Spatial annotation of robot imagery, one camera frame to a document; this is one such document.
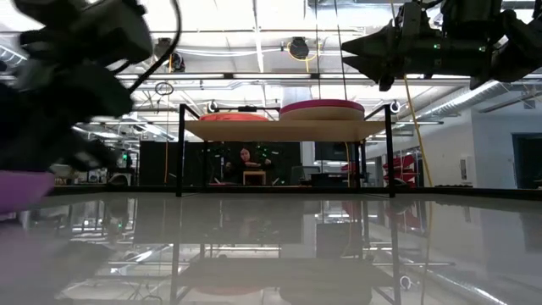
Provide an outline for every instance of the wooden platform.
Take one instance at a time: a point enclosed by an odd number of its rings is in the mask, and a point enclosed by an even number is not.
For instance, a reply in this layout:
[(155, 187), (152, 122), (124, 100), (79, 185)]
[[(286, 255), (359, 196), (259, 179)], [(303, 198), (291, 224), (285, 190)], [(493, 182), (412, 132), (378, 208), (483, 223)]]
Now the wooden platform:
[(361, 141), (384, 129), (384, 121), (187, 121), (206, 141)]

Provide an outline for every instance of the desk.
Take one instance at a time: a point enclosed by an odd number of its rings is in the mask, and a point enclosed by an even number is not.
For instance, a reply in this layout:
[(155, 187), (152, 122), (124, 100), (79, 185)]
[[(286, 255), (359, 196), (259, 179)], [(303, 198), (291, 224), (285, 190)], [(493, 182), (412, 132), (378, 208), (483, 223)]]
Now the desk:
[(265, 186), (265, 171), (258, 170), (258, 171), (245, 171), (243, 172), (243, 186), (246, 186), (246, 177), (247, 176), (260, 176), (262, 177), (262, 186)]

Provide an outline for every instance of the black partition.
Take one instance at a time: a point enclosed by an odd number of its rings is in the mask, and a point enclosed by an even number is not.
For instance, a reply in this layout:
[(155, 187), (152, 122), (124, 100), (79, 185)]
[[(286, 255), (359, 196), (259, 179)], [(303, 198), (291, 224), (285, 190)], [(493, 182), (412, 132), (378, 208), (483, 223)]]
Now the black partition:
[[(240, 151), (246, 148), (251, 160), (263, 163), (271, 160), (273, 168), (268, 171), (268, 185), (288, 185), (291, 169), (301, 165), (301, 144), (299, 142), (209, 142), (207, 155), (204, 142), (185, 142), (183, 186), (201, 186), (203, 181), (204, 158), (207, 159), (206, 178), (208, 184), (227, 182), (225, 165), (240, 158)], [(140, 186), (175, 186), (177, 180), (178, 143), (142, 141), (140, 150)]]

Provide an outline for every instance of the woman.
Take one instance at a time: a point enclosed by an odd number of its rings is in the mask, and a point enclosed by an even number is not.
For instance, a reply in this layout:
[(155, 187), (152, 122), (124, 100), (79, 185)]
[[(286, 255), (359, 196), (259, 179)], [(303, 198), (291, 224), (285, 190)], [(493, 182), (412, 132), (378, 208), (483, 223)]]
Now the woman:
[(246, 170), (267, 170), (272, 169), (271, 160), (265, 159), (263, 164), (252, 162), (250, 151), (243, 147), (239, 154), (239, 159), (226, 163), (224, 178), (229, 182), (243, 183), (243, 172)]

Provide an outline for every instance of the cable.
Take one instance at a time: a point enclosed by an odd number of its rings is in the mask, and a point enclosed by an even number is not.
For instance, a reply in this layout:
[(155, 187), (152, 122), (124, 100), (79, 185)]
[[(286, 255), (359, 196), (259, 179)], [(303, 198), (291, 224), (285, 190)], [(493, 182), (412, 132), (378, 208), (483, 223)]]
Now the cable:
[[(393, 0), (390, 0), (390, 6), (391, 6), (391, 13), (392, 18), (395, 23), (395, 9), (393, 6)], [(420, 126), (418, 124), (418, 119), (416, 118), (416, 111), (414, 110), (414, 107), (412, 105), (412, 98), (410, 95), (410, 89), (408, 87), (408, 79), (407, 75), (403, 75), (403, 80), (405, 81), (405, 88), (406, 88), (406, 97), (408, 99), (408, 107), (410, 108), (410, 113), (412, 115), (412, 121), (414, 122), (414, 128), (416, 129), (416, 134), (418, 135), (418, 141), (420, 144), (420, 151), (422, 153), (422, 161), (423, 161), (423, 167), (425, 168), (425, 171), (427, 173), (427, 178), (429, 181), (429, 186), (433, 187), (433, 180), (431, 179), (431, 172), (429, 170), (429, 165), (427, 163), (427, 158), (425, 157), (425, 150), (423, 149), (423, 140), (422, 135), (420, 133)], [(433, 203), (429, 202), (429, 225), (427, 229), (427, 242), (426, 242), (426, 248), (425, 248), (425, 262), (423, 265), (423, 276), (422, 276), (422, 293), (421, 293), (421, 300), (420, 304), (424, 305), (425, 303), (425, 290), (426, 290), (426, 282), (427, 282), (427, 271), (429, 268), (429, 249), (431, 248), (431, 230), (433, 229)]]
[(350, 188), (350, 152), (348, 150), (348, 144), (345, 142), (346, 147), (346, 163), (348, 164), (346, 166), (346, 171), (348, 172), (348, 187)]
[[(173, 63), (173, 55), (169, 55), (169, 73), (171, 73), (173, 69), (172, 63)], [(168, 184), (168, 176), (169, 176), (168, 156), (169, 156), (169, 111), (166, 111), (166, 161), (164, 165), (165, 170), (163, 171), (163, 184), (165, 186)]]
[[(320, 74), (320, 40), (318, 39), (318, 0), (314, 2), (314, 19), (316, 20), (316, 73)], [(322, 99), (322, 81), (321, 77), (318, 77), (318, 99)]]
[(340, 39), (340, 25), (339, 25), (339, 9), (337, 9), (337, 0), (333, 0), (335, 3), (335, 16), (337, 18), (337, 34), (339, 35), (339, 49), (340, 49), (340, 67), (342, 68), (342, 82), (345, 86), (345, 101), (348, 100), (348, 94), (346, 93), (346, 75), (345, 75), (345, 64), (343, 64), (342, 56), (342, 40)]
[(157, 62), (152, 64), (152, 66), (147, 71), (145, 71), (145, 73), (140, 75), (140, 77), (137, 78), (134, 84), (130, 86), (130, 88), (128, 89), (130, 93), (133, 93), (137, 89), (137, 87), (143, 83), (143, 81), (147, 80), (149, 76), (152, 75), (152, 73), (154, 73), (158, 68), (160, 68), (162, 64), (165, 63), (165, 61), (169, 58), (169, 56), (173, 54), (173, 52), (177, 48), (177, 45), (179, 44), (180, 34), (183, 31), (182, 17), (180, 15), (180, 7), (177, 0), (170, 0), (170, 1), (171, 1), (171, 5), (174, 8), (175, 18), (177, 20), (177, 32), (175, 33), (173, 42), (171, 42), (171, 46), (168, 47), (168, 50), (166, 51), (166, 53), (164, 53)]

